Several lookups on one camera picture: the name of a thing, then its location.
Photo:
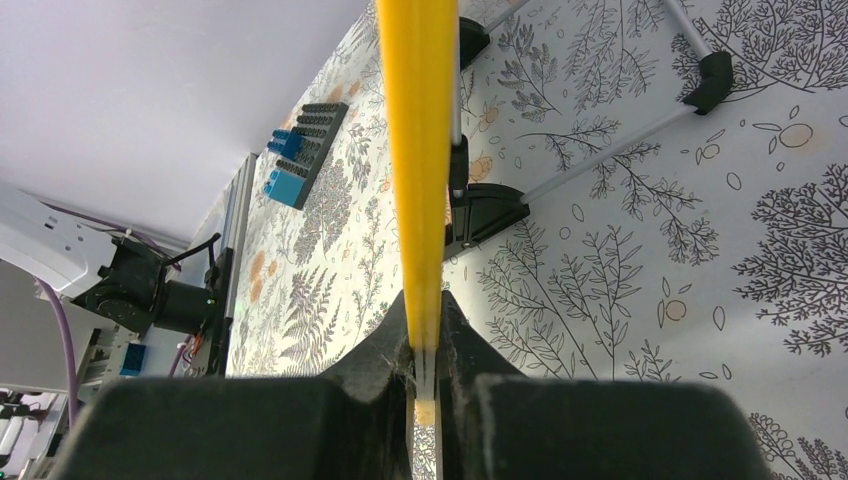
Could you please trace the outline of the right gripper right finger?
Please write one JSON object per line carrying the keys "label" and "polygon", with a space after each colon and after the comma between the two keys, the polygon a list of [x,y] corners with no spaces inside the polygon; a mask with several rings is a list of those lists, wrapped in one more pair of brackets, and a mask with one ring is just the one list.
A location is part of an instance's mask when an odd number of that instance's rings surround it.
{"label": "right gripper right finger", "polygon": [[442,295],[441,479],[766,479],[734,401],[697,383],[521,373]]}

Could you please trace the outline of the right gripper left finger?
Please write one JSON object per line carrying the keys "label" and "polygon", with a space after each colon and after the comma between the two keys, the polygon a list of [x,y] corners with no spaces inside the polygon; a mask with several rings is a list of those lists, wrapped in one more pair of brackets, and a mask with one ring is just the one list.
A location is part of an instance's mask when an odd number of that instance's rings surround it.
{"label": "right gripper left finger", "polygon": [[402,297],[323,373],[121,381],[86,406],[55,479],[408,479]]}

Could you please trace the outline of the whiteboard with yellow frame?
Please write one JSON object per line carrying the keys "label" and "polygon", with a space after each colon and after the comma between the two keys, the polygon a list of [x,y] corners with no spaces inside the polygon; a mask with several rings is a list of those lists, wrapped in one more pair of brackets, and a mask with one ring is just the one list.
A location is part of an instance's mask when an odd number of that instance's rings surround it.
{"label": "whiteboard with yellow frame", "polygon": [[376,7],[406,324],[414,360],[413,425],[432,431],[435,476],[441,479],[437,352],[458,4],[379,1]]}

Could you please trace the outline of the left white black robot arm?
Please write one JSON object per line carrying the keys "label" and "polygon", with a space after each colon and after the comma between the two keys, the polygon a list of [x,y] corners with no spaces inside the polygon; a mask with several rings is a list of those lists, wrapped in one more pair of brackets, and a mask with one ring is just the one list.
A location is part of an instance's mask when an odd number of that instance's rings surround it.
{"label": "left white black robot arm", "polygon": [[[222,320],[234,252],[214,234],[172,258],[128,234],[100,231],[1,184],[1,258],[72,304],[137,334],[150,327],[196,335]],[[181,261],[207,252],[205,284],[171,280]]]}

